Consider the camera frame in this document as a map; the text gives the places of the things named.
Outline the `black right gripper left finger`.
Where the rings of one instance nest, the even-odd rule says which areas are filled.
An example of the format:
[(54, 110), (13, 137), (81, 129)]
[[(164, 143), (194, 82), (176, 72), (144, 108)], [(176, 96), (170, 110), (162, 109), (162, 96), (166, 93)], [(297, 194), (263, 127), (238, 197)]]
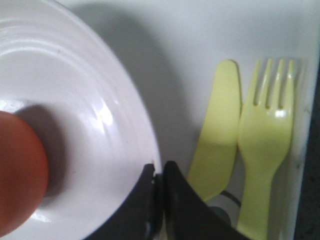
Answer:
[(163, 224), (162, 175), (153, 164), (144, 165), (127, 198), (88, 240), (153, 240)]

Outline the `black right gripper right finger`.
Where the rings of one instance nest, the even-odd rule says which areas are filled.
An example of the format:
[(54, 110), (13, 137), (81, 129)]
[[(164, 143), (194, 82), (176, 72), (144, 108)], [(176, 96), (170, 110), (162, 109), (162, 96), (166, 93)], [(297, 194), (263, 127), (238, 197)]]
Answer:
[(175, 161), (163, 170), (164, 212), (169, 240), (246, 240), (200, 199)]

